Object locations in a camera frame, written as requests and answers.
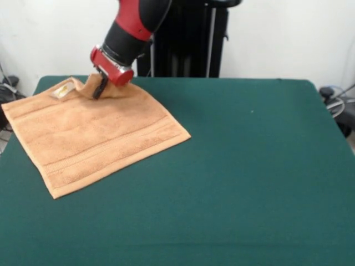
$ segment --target towel tag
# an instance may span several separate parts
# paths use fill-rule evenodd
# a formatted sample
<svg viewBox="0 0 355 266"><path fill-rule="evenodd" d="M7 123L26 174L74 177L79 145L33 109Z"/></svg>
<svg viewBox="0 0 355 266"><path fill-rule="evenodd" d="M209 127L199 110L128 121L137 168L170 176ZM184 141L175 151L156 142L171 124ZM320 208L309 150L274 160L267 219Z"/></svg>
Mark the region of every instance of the towel tag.
<svg viewBox="0 0 355 266"><path fill-rule="evenodd" d="M69 92L75 89L75 85L73 82L65 83L59 89L55 90L51 93L51 96L57 99L61 99L65 97Z"/></svg>

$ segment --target black stand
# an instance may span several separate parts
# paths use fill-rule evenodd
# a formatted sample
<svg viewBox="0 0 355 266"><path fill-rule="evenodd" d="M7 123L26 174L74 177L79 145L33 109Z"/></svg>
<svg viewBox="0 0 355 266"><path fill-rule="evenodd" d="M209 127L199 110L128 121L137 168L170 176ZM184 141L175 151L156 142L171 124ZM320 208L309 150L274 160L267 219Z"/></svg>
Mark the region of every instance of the black stand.
<svg viewBox="0 0 355 266"><path fill-rule="evenodd" d="M138 76L218 78L228 7L241 0L176 0L137 61Z"/></svg>

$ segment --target green table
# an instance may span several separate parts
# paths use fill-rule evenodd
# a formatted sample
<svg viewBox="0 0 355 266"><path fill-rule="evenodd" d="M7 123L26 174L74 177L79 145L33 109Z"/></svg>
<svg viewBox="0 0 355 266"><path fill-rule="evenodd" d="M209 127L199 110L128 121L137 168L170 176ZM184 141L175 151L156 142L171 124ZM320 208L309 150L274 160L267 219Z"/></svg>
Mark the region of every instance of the green table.
<svg viewBox="0 0 355 266"><path fill-rule="evenodd" d="M134 83L192 139L53 200L12 137L1 266L355 264L355 159L311 83Z"/></svg>

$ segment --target white wall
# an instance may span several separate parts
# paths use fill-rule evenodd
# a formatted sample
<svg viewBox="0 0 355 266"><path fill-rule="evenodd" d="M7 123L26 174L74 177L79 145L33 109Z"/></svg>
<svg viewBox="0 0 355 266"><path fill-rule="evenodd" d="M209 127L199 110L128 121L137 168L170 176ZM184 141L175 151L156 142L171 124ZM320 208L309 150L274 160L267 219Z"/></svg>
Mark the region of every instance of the white wall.
<svg viewBox="0 0 355 266"><path fill-rule="evenodd" d="M88 74L115 0L11 0L0 10L0 62L30 95L44 75ZM230 10L222 77L355 81L354 0L244 0Z"/></svg>

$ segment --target towel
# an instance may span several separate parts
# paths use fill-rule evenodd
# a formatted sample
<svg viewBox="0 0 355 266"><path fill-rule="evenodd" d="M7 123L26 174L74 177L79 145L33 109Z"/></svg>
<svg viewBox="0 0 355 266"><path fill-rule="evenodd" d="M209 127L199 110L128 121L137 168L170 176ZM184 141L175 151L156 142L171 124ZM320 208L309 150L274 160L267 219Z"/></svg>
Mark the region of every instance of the towel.
<svg viewBox="0 0 355 266"><path fill-rule="evenodd" d="M69 78L30 98L3 104L14 133L54 199L190 138L151 95L133 84Z"/></svg>

